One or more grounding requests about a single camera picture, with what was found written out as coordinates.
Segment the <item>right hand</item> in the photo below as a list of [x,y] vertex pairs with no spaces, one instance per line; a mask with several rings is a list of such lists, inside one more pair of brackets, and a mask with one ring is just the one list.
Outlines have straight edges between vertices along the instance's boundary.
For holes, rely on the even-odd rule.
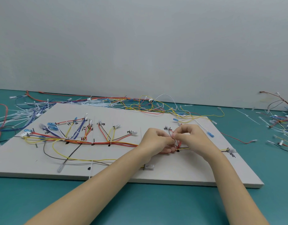
[[173,131],[171,136],[173,139],[182,141],[188,145],[191,150],[202,156],[205,160],[208,160],[214,155],[218,155],[218,152],[221,153],[198,125],[181,125]]

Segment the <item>green tabletop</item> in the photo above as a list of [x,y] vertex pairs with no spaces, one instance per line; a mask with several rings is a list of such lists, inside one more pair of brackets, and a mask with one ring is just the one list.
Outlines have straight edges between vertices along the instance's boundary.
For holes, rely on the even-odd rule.
[[[24,91],[0,90],[0,103],[15,109],[9,96],[23,95]],[[64,98],[31,92],[34,98],[47,100]],[[188,106],[187,110],[201,115],[220,115],[214,106]],[[248,189],[252,198],[270,224],[288,224],[288,152],[267,140],[277,142],[258,118],[258,110],[239,109],[257,121],[250,120],[233,108],[222,107],[225,117],[213,117],[217,128],[242,141],[226,137],[242,158],[265,183],[261,189]],[[0,117],[4,115],[0,107]],[[14,135],[3,133],[0,140]],[[0,178],[0,224],[23,224],[39,211],[80,185],[81,181],[46,179]],[[228,224],[224,207],[216,187],[185,185],[154,185],[127,183],[105,207],[92,224]]]

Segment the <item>forearm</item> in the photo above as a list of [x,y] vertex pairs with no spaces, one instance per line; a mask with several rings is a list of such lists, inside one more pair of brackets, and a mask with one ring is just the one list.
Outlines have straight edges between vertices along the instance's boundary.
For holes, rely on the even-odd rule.
[[223,153],[207,159],[231,225],[269,224]]
[[139,147],[129,151],[110,166],[78,186],[39,214],[31,224],[90,224],[135,172],[150,160]]

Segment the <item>left hand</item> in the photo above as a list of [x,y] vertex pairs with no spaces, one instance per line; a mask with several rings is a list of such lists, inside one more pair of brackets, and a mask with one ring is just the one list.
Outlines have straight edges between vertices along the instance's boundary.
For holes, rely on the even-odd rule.
[[144,134],[139,147],[148,150],[151,156],[154,156],[160,152],[170,153],[175,151],[174,144],[175,140],[163,130],[149,128]]

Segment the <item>wall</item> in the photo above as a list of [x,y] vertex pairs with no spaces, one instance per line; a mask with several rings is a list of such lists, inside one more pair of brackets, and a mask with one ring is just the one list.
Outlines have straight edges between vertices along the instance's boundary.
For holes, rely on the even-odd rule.
[[0,0],[0,88],[266,108],[288,0]]

